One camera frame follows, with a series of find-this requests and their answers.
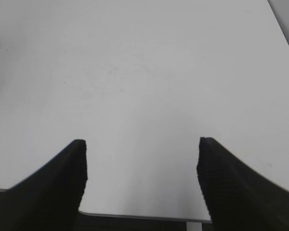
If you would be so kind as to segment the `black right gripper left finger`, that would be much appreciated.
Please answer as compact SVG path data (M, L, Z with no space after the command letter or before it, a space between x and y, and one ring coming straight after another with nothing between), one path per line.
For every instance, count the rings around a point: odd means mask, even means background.
M86 142L74 140L0 193L0 231L74 230L87 180Z

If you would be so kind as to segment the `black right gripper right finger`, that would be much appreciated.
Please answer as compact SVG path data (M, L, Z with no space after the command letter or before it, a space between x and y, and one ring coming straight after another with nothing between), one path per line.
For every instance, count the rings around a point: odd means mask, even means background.
M197 178L215 231L289 231L289 191L201 137Z

